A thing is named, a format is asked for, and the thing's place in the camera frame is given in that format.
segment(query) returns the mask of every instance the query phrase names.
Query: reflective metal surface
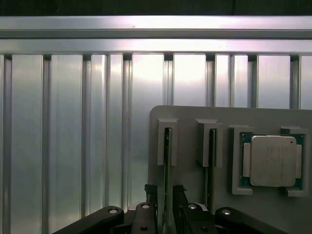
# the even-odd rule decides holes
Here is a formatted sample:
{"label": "reflective metal surface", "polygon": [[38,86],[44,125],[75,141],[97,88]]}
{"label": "reflective metal surface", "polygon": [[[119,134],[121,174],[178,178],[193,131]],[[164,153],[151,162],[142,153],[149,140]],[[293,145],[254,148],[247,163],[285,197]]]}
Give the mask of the reflective metal surface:
{"label": "reflective metal surface", "polygon": [[82,56],[53,55],[50,80],[49,232],[81,218]]}
{"label": "reflective metal surface", "polygon": [[299,60],[300,109],[312,109],[312,57],[301,56]]}
{"label": "reflective metal surface", "polygon": [[222,213],[225,214],[225,215],[230,215],[231,214],[231,212],[229,210],[223,210]]}
{"label": "reflective metal surface", "polygon": [[85,62],[85,192],[86,215],[106,206],[107,57],[92,55]]}
{"label": "reflective metal surface", "polygon": [[106,168],[107,205],[121,206],[122,193],[122,54],[108,57]]}
{"label": "reflective metal surface", "polygon": [[231,107],[248,107],[248,56],[231,60]]}
{"label": "reflective metal surface", "polygon": [[290,56],[258,56],[257,107],[289,109]]}
{"label": "reflective metal surface", "polygon": [[2,234],[143,201],[156,105],[312,109],[311,17],[7,17],[0,37]]}
{"label": "reflective metal surface", "polygon": [[230,57],[228,55],[215,56],[214,75],[215,95],[214,106],[230,106]]}
{"label": "reflective metal surface", "polygon": [[0,37],[308,38],[311,17],[101,16],[1,17]]}
{"label": "reflective metal surface", "polygon": [[312,40],[268,39],[3,39],[3,54],[101,53],[237,53],[287,54],[312,52]]}
{"label": "reflective metal surface", "polygon": [[205,66],[205,55],[174,55],[174,105],[206,106]]}
{"label": "reflective metal surface", "polygon": [[12,234],[40,232],[42,84],[42,56],[12,56]]}
{"label": "reflective metal surface", "polygon": [[131,203],[145,197],[142,189],[148,176],[149,115],[153,107],[163,104],[163,54],[133,54],[130,77],[130,168],[128,180]]}

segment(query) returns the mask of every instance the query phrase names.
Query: bolt head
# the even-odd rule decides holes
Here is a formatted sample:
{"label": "bolt head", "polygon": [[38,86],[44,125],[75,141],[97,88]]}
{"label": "bolt head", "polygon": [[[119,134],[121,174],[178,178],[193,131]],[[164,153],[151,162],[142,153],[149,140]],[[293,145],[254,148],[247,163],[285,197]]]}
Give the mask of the bolt head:
{"label": "bolt head", "polygon": [[223,210],[222,213],[223,213],[224,215],[230,215],[230,214],[231,214],[231,211],[229,211],[229,210]]}
{"label": "bolt head", "polygon": [[117,213],[117,210],[110,210],[109,213],[111,213],[111,214],[116,214],[116,213]]}
{"label": "bolt head", "polygon": [[190,205],[189,205],[189,208],[192,209],[192,210],[195,210],[195,209],[196,209],[196,205],[190,204]]}

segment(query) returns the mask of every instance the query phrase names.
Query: aluminum extrusion panel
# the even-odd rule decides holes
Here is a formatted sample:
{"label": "aluminum extrusion panel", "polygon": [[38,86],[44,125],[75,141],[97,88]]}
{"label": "aluminum extrusion panel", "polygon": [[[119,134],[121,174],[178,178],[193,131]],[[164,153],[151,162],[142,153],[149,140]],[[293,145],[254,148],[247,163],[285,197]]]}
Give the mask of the aluminum extrusion panel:
{"label": "aluminum extrusion panel", "polygon": [[0,233],[143,201],[156,105],[312,109],[311,19],[1,18]]}
{"label": "aluminum extrusion panel", "polygon": [[[149,183],[163,188],[164,167],[157,163],[161,156],[159,152],[162,152],[159,144],[162,138],[158,134],[160,128],[166,126],[164,123],[175,119],[177,145],[171,151],[171,159],[176,157],[176,166],[171,164],[168,180],[172,184],[183,184],[190,202],[205,203],[208,193],[208,207],[213,212],[229,206],[291,234],[311,233],[312,200],[306,196],[309,193],[301,197],[296,194],[304,187],[307,192],[312,189],[312,180],[309,180],[311,118],[312,111],[305,110],[157,106],[150,114]],[[206,138],[200,131],[201,124],[209,130]],[[203,139],[208,143],[208,150],[199,150],[203,147]],[[248,151],[242,150],[244,144],[251,144],[251,148],[256,149],[253,152],[249,148],[251,161],[244,162],[247,167],[251,165],[250,174],[244,172],[243,154]],[[298,151],[301,147],[306,155]],[[296,178],[298,152],[303,159],[303,171],[298,171],[302,181]],[[203,153],[206,154],[204,157],[209,157],[208,165],[198,160]],[[267,168],[267,160],[272,160],[270,168]],[[266,181],[270,172],[275,176],[285,175],[274,170],[286,170],[288,177]],[[255,173],[252,177],[254,186],[249,182],[252,173]],[[276,183],[284,188],[271,187]]]}

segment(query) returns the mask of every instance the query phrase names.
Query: gray plastic tray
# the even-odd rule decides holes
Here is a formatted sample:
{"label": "gray plastic tray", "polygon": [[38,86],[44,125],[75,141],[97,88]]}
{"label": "gray plastic tray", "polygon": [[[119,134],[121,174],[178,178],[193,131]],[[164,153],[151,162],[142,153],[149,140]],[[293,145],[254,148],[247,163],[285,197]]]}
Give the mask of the gray plastic tray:
{"label": "gray plastic tray", "polygon": [[[207,156],[203,156],[207,152],[203,146],[204,131],[200,128],[200,122],[209,123],[211,129],[220,127],[217,131],[222,133],[222,138],[216,139],[217,142],[219,140],[219,147],[215,148],[217,156],[212,162],[211,155],[208,159]],[[173,129],[169,184],[171,186],[183,184],[187,189],[189,202],[207,202],[212,213],[220,207],[233,207],[291,234],[312,233],[312,179],[309,180],[311,178],[309,169],[312,168],[310,160],[312,111],[155,107],[150,113],[149,183],[158,185],[160,200],[163,197],[164,184],[162,140],[163,128],[166,126]],[[240,172],[237,171],[241,165],[240,159],[237,158],[241,156],[238,153],[241,150],[241,140],[234,138],[235,129],[238,132],[253,132],[258,135],[302,134],[306,154],[306,158],[302,161],[303,191],[292,188],[287,190],[241,186]]]}

